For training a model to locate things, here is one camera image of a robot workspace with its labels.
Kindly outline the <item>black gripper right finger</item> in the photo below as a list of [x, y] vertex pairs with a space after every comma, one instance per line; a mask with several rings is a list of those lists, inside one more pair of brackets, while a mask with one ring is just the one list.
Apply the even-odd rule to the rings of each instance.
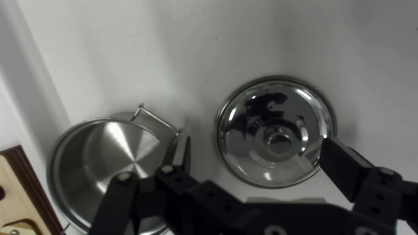
[[338, 138], [326, 138], [321, 167], [356, 209], [400, 209], [403, 177], [378, 167]]

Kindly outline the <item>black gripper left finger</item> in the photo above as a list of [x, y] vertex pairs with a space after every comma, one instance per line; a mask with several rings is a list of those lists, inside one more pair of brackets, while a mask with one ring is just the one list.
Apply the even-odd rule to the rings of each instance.
[[139, 222], [134, 206], [138, 176], [122, 172], [114, 176], [102, 198], [89, 235], [138, 235]]

